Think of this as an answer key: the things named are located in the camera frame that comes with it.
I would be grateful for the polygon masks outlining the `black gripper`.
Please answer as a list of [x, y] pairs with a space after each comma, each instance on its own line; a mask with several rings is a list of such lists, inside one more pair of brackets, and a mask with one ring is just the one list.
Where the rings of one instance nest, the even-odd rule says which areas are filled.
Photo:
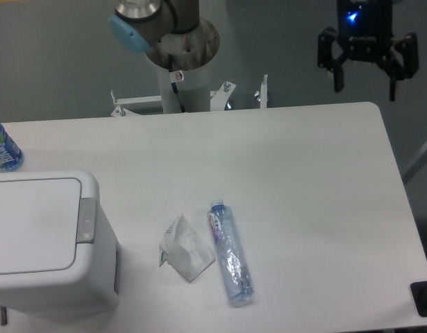
[[317, 66], [333, 75], [334, 91], [344, 88], [342, 63], [333, 57], [337, 41], [350, 60], [375, 62], [390, 78], [389, 100], [396, 100], [398, 81], [411, 79], [419, 69], [418, 37], [393, 38], [391, 1], [337, 1], [338, 32], [331, 27], [318, 36]]

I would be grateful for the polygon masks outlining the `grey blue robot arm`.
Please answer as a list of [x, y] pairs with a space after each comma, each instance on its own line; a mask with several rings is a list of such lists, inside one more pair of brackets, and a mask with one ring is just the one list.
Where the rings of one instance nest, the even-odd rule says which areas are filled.
[[[377, 64], [390, 78], [390, 100], [396, 82], [418, 71], [417, 35], [394, 37], [392, 6], [392, 1], [337, 1], [338, 28], [324, 29], [317, 42], [317, 65], [333, 74], [336, 92], [344, 88], [346, 60]], [[116, 1], [108, 23], [126, 49], [170, 72], [201, 68], [219, 50], [217, 29], [201, 18], [198, 1]]]

